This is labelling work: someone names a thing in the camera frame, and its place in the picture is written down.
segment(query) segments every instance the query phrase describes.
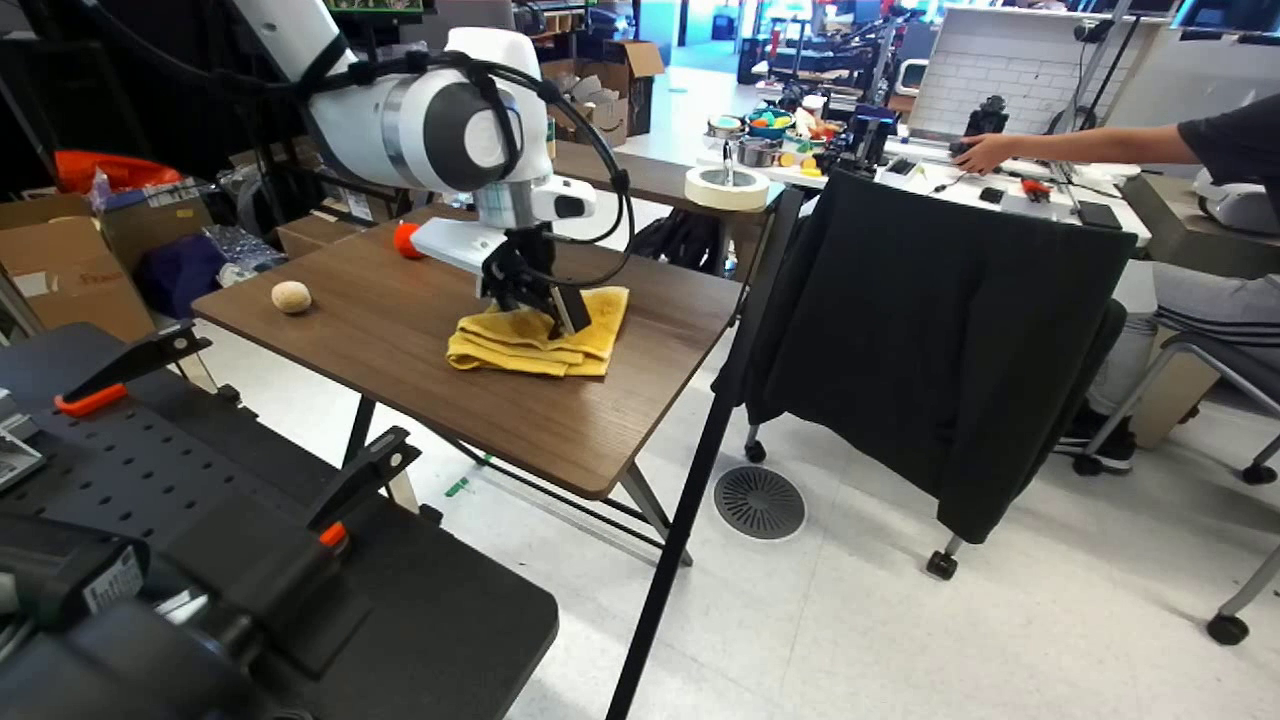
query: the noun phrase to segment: tabletop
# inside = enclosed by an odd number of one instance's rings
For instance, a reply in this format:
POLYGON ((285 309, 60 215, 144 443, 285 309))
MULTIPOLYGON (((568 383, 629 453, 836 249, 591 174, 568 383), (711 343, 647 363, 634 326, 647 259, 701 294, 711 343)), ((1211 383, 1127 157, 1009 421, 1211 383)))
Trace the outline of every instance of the tabletop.
MULTIPOLYGON (((45 474, 0 491, 4 513, 34 513, 45 504, 39 496, 70 481, 70 465, 94 460, 94 450, 76 443, 66 421, 53 417, 53 398, 81 383, 115 353, 122 339, 87 326, 0 353, 0 389, 45 428, 34 450, 53 460, 45 474)), ((263 490, 256 491, 281 491, 313 509, 320 491, 337 490, 337 468, 261 428, 252 412, 230 417, 217 398, 173 372, 131 379, 128 404, 111 412, 128 417, 138 410, 179 428, 179 443, 200 443, 261 481, 263 490)), ((109 468, 115 474, 94 481, 101 491, 138 481, 123 465, 109 468)), ((269 651, 256 663, 256 684, 281 705, 313 707, 315 716, 506 716, 557 641, 557 599, 429 518, 365 504, 353 529, 362 529, 362 540, 345 573, 372 604, 372 618, 320 682, 269 651)))
POLYGON ((642 257, 616 283, 634 287, 634 299, 607 379, 448 367, 445 350, 455 321, 483 309, 475 277, 432 259, 401 259, 387 249, 387 228, 204 297, 198 313, 417 417, 440 436, 601 501, 704 363, 742 299, 742 283, 642 257), (306 279, 315 309, 281 318, 269 306, 275 279, 306 279))

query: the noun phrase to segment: white floor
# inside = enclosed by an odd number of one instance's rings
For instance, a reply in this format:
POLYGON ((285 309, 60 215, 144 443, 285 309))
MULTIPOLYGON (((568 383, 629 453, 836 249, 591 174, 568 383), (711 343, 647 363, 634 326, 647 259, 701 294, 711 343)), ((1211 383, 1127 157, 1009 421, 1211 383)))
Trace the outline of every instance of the white floor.
MULTIPOLYGON (((720 106, 683 75, 674 97, 720 106)), ((210 367, 297 443, 337 460, 355 398, 223 332, 210 367)), ((682 398, 642 458, 675 504, 710 412, 710 376, 682 398)), ((561 641, 515 702, 515 720, 597 720, 607 707, 652 553, 480 474, 412 421, 412 465, 445 529, 561 599, 561 641)), ((836 436, 782 421, 772 468, 808 501, 808 523, 759 544, 704 504, 692 573, 675 586, 638 702, 642 720, 854 720, 854 716, 1280 716, 1280 597, 1249 608, 1255 637, 1216 649, 1199 621, 1280 544, 1280 490, 1246 490, 1246 465, 1280 428, 1230 404, 1177 428, 1136 474, 1081 481, 1054 460, 951 586, 924 576, 943 544, 938 504, 836 436)), ((742 465, 736 421, 720 468, 742 465)))

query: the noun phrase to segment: person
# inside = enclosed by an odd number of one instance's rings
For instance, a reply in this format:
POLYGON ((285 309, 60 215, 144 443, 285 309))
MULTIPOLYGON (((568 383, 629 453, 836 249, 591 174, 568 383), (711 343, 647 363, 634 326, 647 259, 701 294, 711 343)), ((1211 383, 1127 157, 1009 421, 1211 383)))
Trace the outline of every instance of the person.
MULTIPOLYGON (((1168 128, 1090 128, 1065 136, 971 136, 955 157, 969 174, 992 174, 1006 160, 1046 164, 1205 164, 1216 183, 1266 183, 1280 215, 1280 97, 1266 97, 1223 117, 1168 128)), ((1193 268, 1156 266, 1156 318, 1210 332, 1240 353, 1280 367, 1280 277, 1230 279, 1193 268)), ((1065 434, 1065 453, 1086 453, 1094 434, 1120 412, 1153 355, 1153 318, 1127 318, 1117 350, 1099 363, 1090 410, 1065 434)), ((1131 468, 1127 421, 1099 450, 1108 474, 1131 468)))

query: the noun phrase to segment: table leg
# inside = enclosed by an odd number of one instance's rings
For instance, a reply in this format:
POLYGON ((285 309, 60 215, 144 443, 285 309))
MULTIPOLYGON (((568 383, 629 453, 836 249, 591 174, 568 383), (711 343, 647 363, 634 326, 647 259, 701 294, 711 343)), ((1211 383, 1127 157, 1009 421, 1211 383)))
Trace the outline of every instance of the table leg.
POLYGON ((355 404, 355 421, 353 421, 353 434, 347 434, 347 458, 345 458, 345 468, 347 468, 347 465, 353 465, 353 458, 367 443, 372 412, 375 412, 375 402, 372 402, 372 398, 362 398, 362 404, 355 404))
POLYGON ((682 509, 675 509, 675 519, 674 519, 663 558, 657 560, 657 576, 652 576, 647 597, 645 597, 645 614, 642 614, 642 629, 634 637, 629 659, 624 659, 624 678, 616 682, 613 702, 607 702, 607 720, 624 720, 634 713, 634 702, 638 702, 638 687, 642 687, 642 678, 645 678, 645 659, 652 651, 657 629, 663 621, 663 608, 668 608, 668 597, 674 597, 674 586, 675 586, 675 573, 682 573, 682 558, 683 558, 690 535, 692 535, 692 519, 697 519, 704 496, 710 496, 710 481, 711 481, 711 468, 718 468, 718 458, 720 458, 720 440, 723 440, 728 417, 733 417, 733 398, 718 392, 718 404, 710 412, 704 436, 697 440, 697 458, 692 458, 692 468, 690 468, 690 481, 683 481, 683 491, 682 491, 682 509))
POLYGON ((668 509, 652 496, 642 465, 634 460, 620 478, 624 491, 638 501, 642 518, 657 529, 659 540, 674 540, 674 518, 668 509))

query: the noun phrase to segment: black fabric cover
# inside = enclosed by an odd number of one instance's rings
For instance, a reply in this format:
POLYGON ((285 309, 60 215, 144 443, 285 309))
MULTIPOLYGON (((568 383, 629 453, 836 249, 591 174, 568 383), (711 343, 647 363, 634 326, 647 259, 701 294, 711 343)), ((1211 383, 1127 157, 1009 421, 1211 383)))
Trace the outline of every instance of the black fabric cover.
POLYGON ((718 392, 840 434, 982 544, 1113 350, 1131 239, 833 178, 772 253, 718 392))

